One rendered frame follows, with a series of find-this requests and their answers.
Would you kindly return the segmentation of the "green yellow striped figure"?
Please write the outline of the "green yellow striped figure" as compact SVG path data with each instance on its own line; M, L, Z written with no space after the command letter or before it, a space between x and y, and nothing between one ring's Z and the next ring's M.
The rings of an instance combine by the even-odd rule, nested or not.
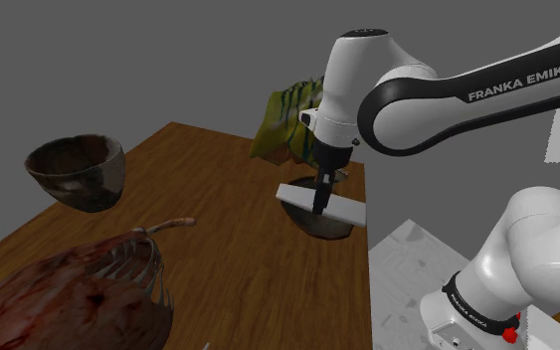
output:
M312 156L313 132L299 121L299 113L317 108L322 100L324 77L298 82L269 97L263 122L252 142L249 156L276 166L289 160L317 169Z

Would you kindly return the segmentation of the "brown shallow bowl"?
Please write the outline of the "brown shallow bowl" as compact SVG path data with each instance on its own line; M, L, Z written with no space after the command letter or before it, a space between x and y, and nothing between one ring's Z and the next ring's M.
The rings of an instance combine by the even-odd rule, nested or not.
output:
M315 177L297 178L287 184L280 184L277 190L277 198L290 219L306 234L328 241L346 239L351 235L354 226L350 223L338 221L323 215L314 215L285 198L290 194L287 186L294 186L314 190L316 185Z

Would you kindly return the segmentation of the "white bar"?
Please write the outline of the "white bar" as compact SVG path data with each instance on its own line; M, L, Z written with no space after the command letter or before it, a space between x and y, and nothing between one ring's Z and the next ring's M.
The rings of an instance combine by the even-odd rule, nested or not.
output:
M315 190L285 183L280 183L276 198L314 213ZM367 226L367 206L346 197L331 194L321 216L358 227Z

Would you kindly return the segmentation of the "red anglerfish figure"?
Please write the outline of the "red anglerfish figure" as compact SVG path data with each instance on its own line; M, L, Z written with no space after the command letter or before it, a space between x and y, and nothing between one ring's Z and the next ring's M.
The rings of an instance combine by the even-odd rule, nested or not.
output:
M73 247L0 283L0 350L163 350L174 300L153 236L178 218Z

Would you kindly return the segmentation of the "dark brown deep bowl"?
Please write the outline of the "dark brown deep bowl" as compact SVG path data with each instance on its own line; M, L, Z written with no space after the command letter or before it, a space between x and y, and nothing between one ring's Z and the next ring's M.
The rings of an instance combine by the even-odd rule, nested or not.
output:
M53 198L86 213L112 208L125 182L125 156L109 136L82 134L49 141L26 158L27 172Z

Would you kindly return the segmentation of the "grey patterned robot stand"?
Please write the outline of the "grey patterned robot stand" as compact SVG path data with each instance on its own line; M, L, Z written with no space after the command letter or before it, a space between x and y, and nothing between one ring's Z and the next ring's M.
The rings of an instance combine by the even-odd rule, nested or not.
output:
M420 301L468 259L408 220L368 252L373 350L438 350Z

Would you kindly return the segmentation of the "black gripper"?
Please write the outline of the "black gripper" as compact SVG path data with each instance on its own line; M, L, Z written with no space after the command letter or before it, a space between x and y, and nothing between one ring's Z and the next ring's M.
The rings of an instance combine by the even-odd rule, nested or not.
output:
M334 170L345 167L350 161L352 152L352 147L334 147L320 141L313 142L312 156L321 168L317 172L315 181L312 204L314 215L321 215L328 205L335 182Z

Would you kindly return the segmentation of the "wooden table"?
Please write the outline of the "wooden table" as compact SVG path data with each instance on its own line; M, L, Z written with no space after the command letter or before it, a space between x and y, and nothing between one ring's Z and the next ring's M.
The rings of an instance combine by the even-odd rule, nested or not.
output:
M247 138L171 122L126 155L121 199L55 204L0 241L0 281L45 257L143 227L161 252L153 299L174 309L164 350L372 350L366 233L309 236L278 186L307 177Z

